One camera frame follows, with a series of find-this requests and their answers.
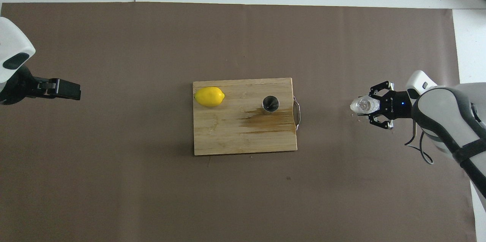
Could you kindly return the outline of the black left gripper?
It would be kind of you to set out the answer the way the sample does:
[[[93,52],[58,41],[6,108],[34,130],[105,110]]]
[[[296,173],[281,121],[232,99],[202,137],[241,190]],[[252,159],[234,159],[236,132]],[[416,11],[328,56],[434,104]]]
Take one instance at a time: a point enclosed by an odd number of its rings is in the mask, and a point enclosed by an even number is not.
[[[80,100],[81,90],[77,83],[64,79],[44,79],[32,76],[26,66],[21,66],[7,80],[0,94],[2,105],[12,105],[26,98],[33,91],[33,98],[64,98],[68,100]]]

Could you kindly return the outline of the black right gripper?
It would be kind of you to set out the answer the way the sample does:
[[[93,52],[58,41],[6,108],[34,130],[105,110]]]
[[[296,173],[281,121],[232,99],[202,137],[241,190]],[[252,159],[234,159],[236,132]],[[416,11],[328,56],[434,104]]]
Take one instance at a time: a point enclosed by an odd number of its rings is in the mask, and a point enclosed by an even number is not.
[[[384,81],[370,88],[370,98],[380,98],[380,113],[382,115],[369,115],[369,123],[373,126],[391,130],[394,128],[393,120],[411,119],[412,103],[407,91],[395,91],[394,83]]]

